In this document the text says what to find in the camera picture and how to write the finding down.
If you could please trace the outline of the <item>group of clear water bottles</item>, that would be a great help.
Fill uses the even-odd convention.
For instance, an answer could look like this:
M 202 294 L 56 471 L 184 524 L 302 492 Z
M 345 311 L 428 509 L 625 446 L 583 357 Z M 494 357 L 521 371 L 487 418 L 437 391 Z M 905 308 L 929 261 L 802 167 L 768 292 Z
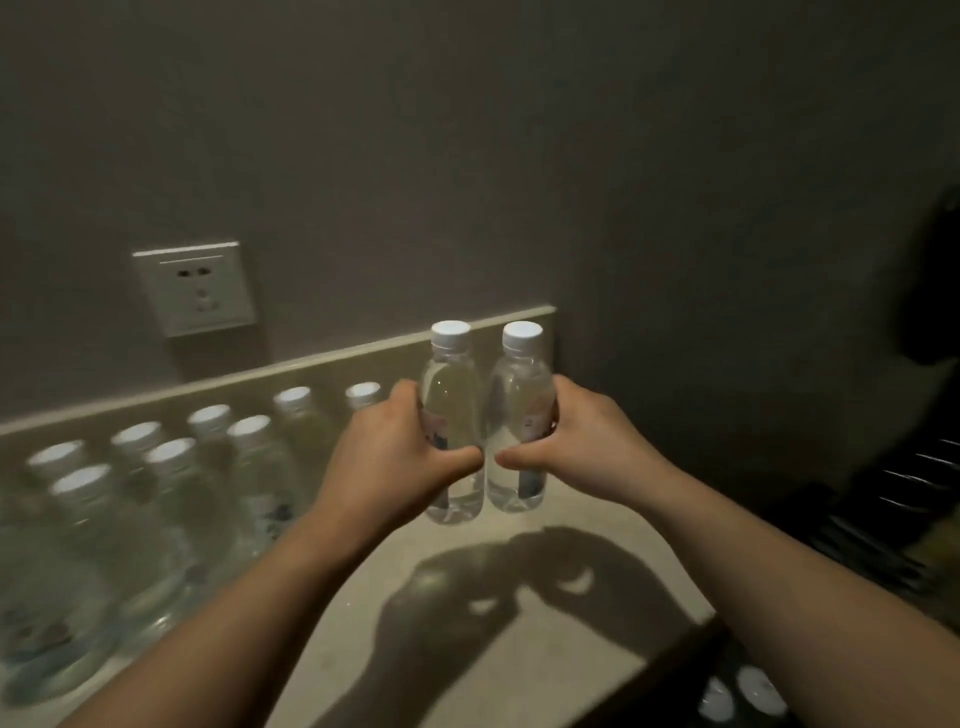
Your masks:
M 270 418 L 237 425 L 242 478 L 208 467 L 203 443 L 158 421 L 84 440 L 0 472 L 0 702 L 62 697 L 131 662 L 240 576 L 306 511 Z

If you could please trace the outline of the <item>person's right forearm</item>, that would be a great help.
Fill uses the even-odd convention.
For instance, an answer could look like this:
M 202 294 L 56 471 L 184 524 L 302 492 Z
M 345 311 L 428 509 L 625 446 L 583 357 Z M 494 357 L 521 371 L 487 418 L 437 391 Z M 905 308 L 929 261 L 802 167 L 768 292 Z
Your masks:
M 960 728 L 960 637 L 663 459 L 630 504 L 809 728 Z

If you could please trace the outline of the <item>person's right hand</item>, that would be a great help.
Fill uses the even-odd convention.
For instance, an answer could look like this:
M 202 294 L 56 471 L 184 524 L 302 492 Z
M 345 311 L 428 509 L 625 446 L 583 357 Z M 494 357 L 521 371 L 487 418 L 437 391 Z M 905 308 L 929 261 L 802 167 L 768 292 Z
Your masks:
M 533 443 L 551 444 L 545 472 L 568 486 L 606 502 L 635 508 L 672 465 L 605 394 L 556 374 L 556 422 L 552 433 Z

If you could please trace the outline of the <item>person's left hand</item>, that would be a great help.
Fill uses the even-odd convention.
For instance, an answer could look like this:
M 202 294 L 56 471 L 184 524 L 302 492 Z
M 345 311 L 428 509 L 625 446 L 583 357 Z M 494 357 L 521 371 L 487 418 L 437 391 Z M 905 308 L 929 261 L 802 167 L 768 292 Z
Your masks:
M 425 488 L 419 387 L 401 379 L 343 431 L 311 508 L 342 543 L 371 546 L 421 515 L 447 488 Z

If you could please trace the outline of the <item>white wall power socket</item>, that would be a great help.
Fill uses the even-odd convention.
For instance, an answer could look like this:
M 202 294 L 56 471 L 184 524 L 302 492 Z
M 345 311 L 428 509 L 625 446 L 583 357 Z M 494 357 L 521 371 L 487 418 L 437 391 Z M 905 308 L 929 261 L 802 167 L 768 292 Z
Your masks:
M 130 258 L 166 338 L 258 323 L 240 242 L 137 250 Z

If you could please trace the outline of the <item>person's left forearm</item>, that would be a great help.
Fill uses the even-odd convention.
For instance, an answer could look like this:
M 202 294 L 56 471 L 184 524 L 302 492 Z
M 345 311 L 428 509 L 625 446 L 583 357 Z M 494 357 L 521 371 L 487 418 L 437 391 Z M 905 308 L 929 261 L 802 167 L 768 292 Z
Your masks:
M 424 507 L 314 506 L 249 571 L 57 728 L 263 725 L 330 601 Z

